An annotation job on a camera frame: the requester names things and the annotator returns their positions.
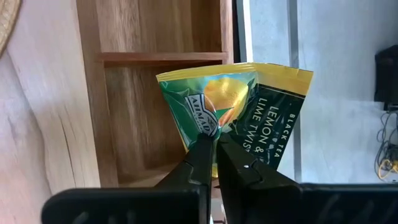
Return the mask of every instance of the grey floor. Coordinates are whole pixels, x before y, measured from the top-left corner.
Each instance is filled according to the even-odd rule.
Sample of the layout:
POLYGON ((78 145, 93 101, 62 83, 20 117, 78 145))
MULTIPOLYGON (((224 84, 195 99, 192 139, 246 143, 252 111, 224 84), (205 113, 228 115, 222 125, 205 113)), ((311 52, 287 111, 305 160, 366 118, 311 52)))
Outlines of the grey floor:
MULTIPOLYGON (((302 181, 380 182, 374 54, 398 44, 398 1, 297 1, 300 68, 314 71, 301 112, 302 181)), ((288 65, 287 0, 250 5, 254 61, 288 65)), ((279 170, 294 176, 291 143, 279 170)))

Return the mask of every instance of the cable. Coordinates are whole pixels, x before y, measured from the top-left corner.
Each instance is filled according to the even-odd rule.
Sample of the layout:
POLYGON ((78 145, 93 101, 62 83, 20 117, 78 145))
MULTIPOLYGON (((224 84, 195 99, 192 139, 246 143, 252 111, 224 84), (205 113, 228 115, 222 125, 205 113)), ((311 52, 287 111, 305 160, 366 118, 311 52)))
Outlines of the cable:
POLYGON ((381 145, 374 160, 374 171, 380 180, 386 182, 385 178, 390 173, 398 174, 398 145, 391 143, 394 133, 398 133, 398 111, 388 111, 380 117, 380 120, 383 128, 377 132, 377 140, 381 145), (387 139, 387 124, 392 115, 396 116, 396 125, 387 139), (382 170, 387 171, 387 174, 381 175, 382 170))

